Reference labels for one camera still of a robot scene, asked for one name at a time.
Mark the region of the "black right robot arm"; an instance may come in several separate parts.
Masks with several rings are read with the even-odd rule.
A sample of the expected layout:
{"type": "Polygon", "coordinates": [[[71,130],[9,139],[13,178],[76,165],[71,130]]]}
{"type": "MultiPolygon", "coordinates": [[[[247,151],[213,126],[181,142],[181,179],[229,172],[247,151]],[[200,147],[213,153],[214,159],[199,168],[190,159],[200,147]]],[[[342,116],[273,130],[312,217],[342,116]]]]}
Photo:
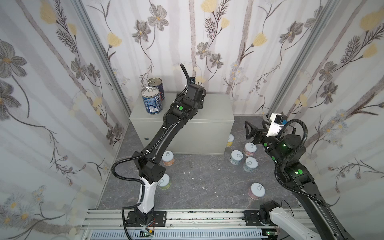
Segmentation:
{"type": "Polygon", "coordinates": [[[268,129],[258,129],[245,122],[246,138],[262,144],[267,155],[275,163],[275,178],[286,190],[293,193],[302,204],[324,240],[351,240],[352,236],[342,226],[322,197],[309,170],[300,163],[306,152],[308,128],[301,120],[288,121],[276,136],[268,136],[268,129]]]}

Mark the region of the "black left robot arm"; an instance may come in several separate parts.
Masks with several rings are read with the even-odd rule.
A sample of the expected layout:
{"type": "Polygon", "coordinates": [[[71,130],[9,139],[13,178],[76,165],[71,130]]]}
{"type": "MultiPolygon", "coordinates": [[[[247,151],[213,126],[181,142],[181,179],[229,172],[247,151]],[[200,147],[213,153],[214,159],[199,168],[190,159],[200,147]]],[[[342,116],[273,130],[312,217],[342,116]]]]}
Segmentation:
{"type": "Polygon", "coordinates": [[[163,125],[152,141],[140,153],[134,153],[142,185],[138,206],[134,207],[138,224],[148,226],[153,221],[157,183],[166,172],[160,165],[162,156],[177,133],[203,108],[205,96],[206,90],[200,85],[186,87],[165,112],[163,125]]]}

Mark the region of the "pale blue label can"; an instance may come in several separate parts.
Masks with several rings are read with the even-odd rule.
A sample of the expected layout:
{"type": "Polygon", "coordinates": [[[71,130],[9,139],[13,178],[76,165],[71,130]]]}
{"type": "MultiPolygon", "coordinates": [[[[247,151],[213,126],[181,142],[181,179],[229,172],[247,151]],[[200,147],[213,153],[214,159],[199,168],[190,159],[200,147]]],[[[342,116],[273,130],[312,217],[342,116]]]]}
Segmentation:
{"type": "Polygon", "coordinates": [[[243,159],[244,155],[239,150],[233,150],[230,155],[230,162],[233,165],[239,165],[243,159]]]}

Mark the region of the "dark blue tomato can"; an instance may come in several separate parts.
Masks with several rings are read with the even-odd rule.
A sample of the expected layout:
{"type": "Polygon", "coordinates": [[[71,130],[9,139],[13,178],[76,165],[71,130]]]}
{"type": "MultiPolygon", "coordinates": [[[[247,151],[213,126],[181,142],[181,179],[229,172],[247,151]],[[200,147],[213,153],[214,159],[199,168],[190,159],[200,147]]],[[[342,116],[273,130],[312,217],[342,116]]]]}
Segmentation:
{"type": "Polygon", "coordinates": [[[161,100],[163,101],[165,99],[165,92],[164,92],[164,86],[163,86],[163,81],[160,78],[150,78],[148,80],[148,86],[149,87],[156,87],[161,96],[161,100]]]}

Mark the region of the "green label can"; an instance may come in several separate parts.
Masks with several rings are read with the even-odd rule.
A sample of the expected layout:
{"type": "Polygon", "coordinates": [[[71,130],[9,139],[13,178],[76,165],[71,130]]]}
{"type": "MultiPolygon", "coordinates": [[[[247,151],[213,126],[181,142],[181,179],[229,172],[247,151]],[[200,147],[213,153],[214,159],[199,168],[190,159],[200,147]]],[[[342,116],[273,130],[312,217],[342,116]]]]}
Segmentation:
{"type": "Polygon", "coordinates": [[[168,174],[164,174],[163,177],[157,182],[157,185],[161,190],[167,190],[171,186],[171,179],[168,174]]]}

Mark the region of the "blue nutrition label can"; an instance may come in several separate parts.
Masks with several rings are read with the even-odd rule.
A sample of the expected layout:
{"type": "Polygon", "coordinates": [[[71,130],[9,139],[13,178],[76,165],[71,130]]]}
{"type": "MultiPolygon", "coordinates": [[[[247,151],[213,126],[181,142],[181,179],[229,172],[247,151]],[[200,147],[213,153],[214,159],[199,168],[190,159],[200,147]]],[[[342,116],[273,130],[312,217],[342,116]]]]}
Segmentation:
{"type": "Polygon", "coordinates": [[[158,88],[146,87],[141,91],[141,96],[147,113],[156,115],[162,111],[162,99],[158,88]]]}

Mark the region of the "orange label can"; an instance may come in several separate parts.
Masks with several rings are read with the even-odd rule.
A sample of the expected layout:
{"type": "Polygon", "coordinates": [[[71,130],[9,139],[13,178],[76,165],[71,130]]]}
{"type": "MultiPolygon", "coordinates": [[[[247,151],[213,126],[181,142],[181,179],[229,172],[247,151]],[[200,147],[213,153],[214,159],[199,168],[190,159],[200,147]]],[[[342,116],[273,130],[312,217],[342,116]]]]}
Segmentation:
{"type": "Polygon", "coordinates": [[[174,153],[171,151],[165,151],[162,156],[162,161],[165,166],[171,166],[175,163],[174,153]]]}

